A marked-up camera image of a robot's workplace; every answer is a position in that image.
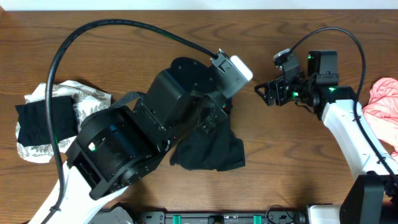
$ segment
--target wooden table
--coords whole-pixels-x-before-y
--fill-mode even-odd
[[[253,87],[279,75],[272,56],[305,34],[326,26],[344,27],[361,41],[368,63],[362,104],[381,77],[398,77],[397,11],[101,11],[6,12],[0,20],[0,223],[30,220],[57,181],[54,162],[33,164],[18,156],[14,105],[25,103],[66,36],[90,21],[123,18],[167,29],[216,52],[240,56],[254,80],[234,97],[232,129],[243,139],[246,167],[216,172],[170,166],[169,153],[156,171],[131,186],[117,201],[136,210],[265,210],[270,205],[341,203],[353,184],[331,133],[316,116],[289,103],[267,107]],[[296,51],[307,67],[307,52],[335,49],[340,84],[357,89],[361,61],[352,40],[325,32]],[[76,80],[111,93],[146,91],[155,76],[180,56],[209,65],[207,55],[147,30],[113,26],[79,37],[65,54],[56,82]]]

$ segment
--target white fabric with leaf print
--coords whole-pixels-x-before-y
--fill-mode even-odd
[[[59,85],[53,86],[53,97],[56,96],[71,96],[75,103],[73,110],[78,121],[78,131],[80,131],[80,124],[90,114],[106,109],[111,104],[111,95],[102,91],[96,90],[75,81],[66,81]],[[31,95],[26,95],[26,103],[32,103],[44,100],[45,83],[41,83]],[[19,123],[17,123],[16,136],[18,139]],[[58,143],[61,152],[66,152],[70,144],[75,140],[76,136],[64,139]],[[21,158],[29,162],[46,163],[49,162],[53,156],[51,144],[41,146],[24,147],[17,142],[18,154]]]

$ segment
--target green connector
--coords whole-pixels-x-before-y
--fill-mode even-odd
[[[261,216],[260,215],[253,216],[253,224],[261,224]]]
[[[173,224],[181,224],[181,216],[180,215],[173,216]]]

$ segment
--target black cloth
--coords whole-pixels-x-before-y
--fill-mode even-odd
[[[53,121],[57,141],[61,141],[78,134],[77,120],[73,110],[74,100],[70,96],[54,97]],[[21,126],[18,142],[23,146],[39,146],[50,144],[49,131],[45,121],[44,100],[15,106]]]
[[[227,119],[209,134],[195,129],[179,142],[170,165],[180,164],[188,170],[227,171],[245,166],[242,140],[231,131]]]

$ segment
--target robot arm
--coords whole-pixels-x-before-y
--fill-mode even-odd
[[[311,51],[308,56],[308,76],[300,73],[299,61],[295,54],[287,56],[289,49],[274,57],[277,67],[283,75],[269,83],[255,87],[255,91],[267,105],[283,106],[295,101],[313,108],[318,119],[336,138],[349,165],[353,179],[356,180],[344,203],[340,205],[309,206],[307,220],[309,224],[339,223],[383,223],[396,222],[397,190],[390,173],[380,162],[370,147],[357,119],[365,133],[375,145],[382,159],[393,173],[398,173],[398,163],[383,148],[363,118],[362,107],[357,103],[354,115],[356,94],[348,86],[338,86],[337,53],[334,51]],[[390,203],[383,203],[384,193],[392,197]]]
[[[318,119],[323,121],[336,138],[354,180],[368,172],[388,175],[354,117],[353,105],[356,94],[349,86],[338,86],[337,53],[310,51],[308,76],[311,78],[306,79],[299,70],[299,61],[294,53],[283,61],[282,58],[288,51],[289,49],[284,50],[274,57],[274,62],[284,74],[269,83],[256,86],[255,91],[269,106],[274,102],[278,106],[283,106],[290,101],[296,101],[296,104],[305,103],[307,108],[313,108]],[[356,109],[358,116],[363,117],[359,103]],[[389,167],[398,173],[398,163],[383,148],[366,120],[360,118],[359,122]]]
[[[47,223],[88,223],[106,203],[155,170],[190,131],[209,133],[226,120],[230,108],[225,100],[252,73],[237,56],[229,58],[222,50],[212,64],[176,58],[146,94],[128,93],[87,117],[66,153],[64,199]],[[133,110],[125,106],[136,98]],[[58,195],[59,181],[30,223],[42,222]]]
[[[336,138],[354,180],[359,175],[366,175],[371,171],[379,175],[388,175],[389,173],[379,162],[354,120],[353,104],[353,100],[336,100],[335,103],[327,103],[322,114],[323,124]],[[357,110],[358,115],[363,117],[362,107],[359,103]],[[397,174],[398,163],[384,149],[366,120],[361,118],[359,121],[389,167]]]

